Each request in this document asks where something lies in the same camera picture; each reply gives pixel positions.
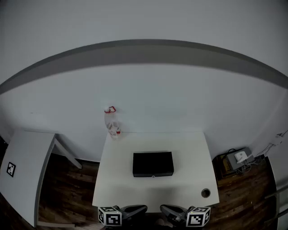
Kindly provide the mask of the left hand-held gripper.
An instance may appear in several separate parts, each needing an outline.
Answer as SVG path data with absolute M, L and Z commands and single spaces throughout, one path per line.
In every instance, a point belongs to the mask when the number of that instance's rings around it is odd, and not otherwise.
M 104 226 L 122 226 L 122 216 L 125 212 L 125 219 L 137 219 L 145 215 L 148 207 L 146 205 L 130 205 L 119 208 L 98 207 L 98 218 Z

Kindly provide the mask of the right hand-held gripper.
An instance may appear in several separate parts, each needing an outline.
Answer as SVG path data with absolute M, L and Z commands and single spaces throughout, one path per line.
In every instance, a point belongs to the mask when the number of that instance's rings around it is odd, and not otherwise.
M 211 214 L 210 207 L 194 207 L 188 209 L 180 206 L 163 204 L 160 206 L 161 212 L 166 216 L 168 221 L 181 222 L 181 227 L 204 227 Z

